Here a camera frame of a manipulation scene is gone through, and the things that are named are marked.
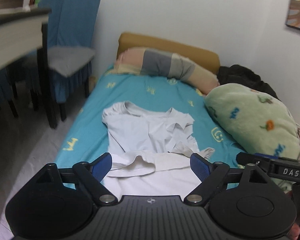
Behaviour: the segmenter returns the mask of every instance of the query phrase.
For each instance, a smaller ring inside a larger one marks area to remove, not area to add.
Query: white wall
[[[300,124],[300,31],[285,26],[289,0],[272,0],[250,68],[276,91]]]
[[[221,64],[247,65],[271,0],[101,0],[93,62],[98,76],[115,60],[120,33],[131,31],[219,54]]]

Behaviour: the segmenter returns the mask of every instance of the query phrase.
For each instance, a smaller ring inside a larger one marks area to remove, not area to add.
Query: green blanket
[[[205,104],[210,115],[248,153],[300,160],[298,125],[276,98],[231,83],[214,88]]]

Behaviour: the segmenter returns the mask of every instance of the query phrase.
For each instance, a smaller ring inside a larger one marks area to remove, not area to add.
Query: gray floor
[[[14,119],[7,103],[0,111],[0,240],[13,237],[5,219],[6,203],[46,163],[53,162],[61,143],[85,102],[80,88],[68,99],[67,119],[58,127],[49,127],[42,104],[39,111],[28,108],[25,87],[18,86],[19,98],[14,100],[19,118]]]

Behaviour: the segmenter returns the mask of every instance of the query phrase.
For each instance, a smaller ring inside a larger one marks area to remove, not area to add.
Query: long body pillow
[[[150,48],[131,48],[119,55],[112,73],[180,79],[207,95],[219,85],[217,76],[179,54]]]

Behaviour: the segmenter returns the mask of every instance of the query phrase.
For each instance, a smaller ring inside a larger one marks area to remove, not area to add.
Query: gray chair seat
[[[48,49],[49,68],[64,77],[70,77],[95,56],[95,50],[87,47],[54,46]]]

